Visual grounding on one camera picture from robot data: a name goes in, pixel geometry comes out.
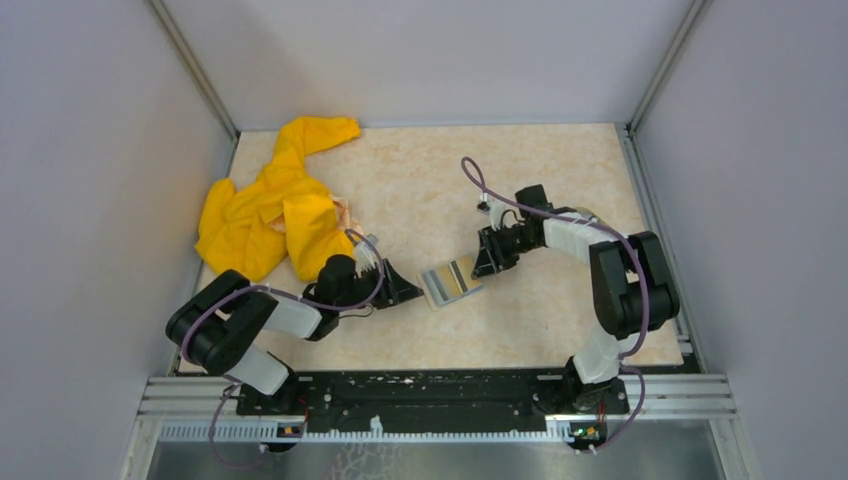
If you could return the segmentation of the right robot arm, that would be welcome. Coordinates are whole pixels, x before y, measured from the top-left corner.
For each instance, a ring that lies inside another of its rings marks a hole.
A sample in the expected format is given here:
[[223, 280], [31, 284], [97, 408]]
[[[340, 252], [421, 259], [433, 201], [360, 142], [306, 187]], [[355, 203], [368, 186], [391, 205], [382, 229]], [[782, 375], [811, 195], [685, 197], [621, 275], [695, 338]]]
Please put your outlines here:
[[563, 398], [576, 412], [590, 411], [610, 389], [621, 361], [679, 312], [659, 238], [650, 231], [625, 236], [588, 210], [556, 208], [540, 185], [518, 191], [512, 202], [484, 192], [477, 209], [490, 224], [478, 232], [473, 278], [509, 270], [521, 255], [539, 248], [563, 252], [589, 267], [598, 324], [566, 363]]

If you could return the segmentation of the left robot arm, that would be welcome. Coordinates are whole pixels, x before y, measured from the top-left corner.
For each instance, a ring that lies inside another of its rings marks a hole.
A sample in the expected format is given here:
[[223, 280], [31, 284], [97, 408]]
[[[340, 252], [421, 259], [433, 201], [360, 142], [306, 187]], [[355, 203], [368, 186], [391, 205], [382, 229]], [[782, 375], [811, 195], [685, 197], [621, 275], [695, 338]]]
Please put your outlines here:
[[383, 310], [423, 294], [386, 259], [359, 267], [350, 256], [334, 255], [301, 295], [253, 284], [227, 270], [170, 317], [165, 335], [188, 363], [252, 387], [264, 405], [285, 414], [297, 406], [300, 388], [289, 365], [256, 346], [261, 332], [317, 342], [355, 310]]

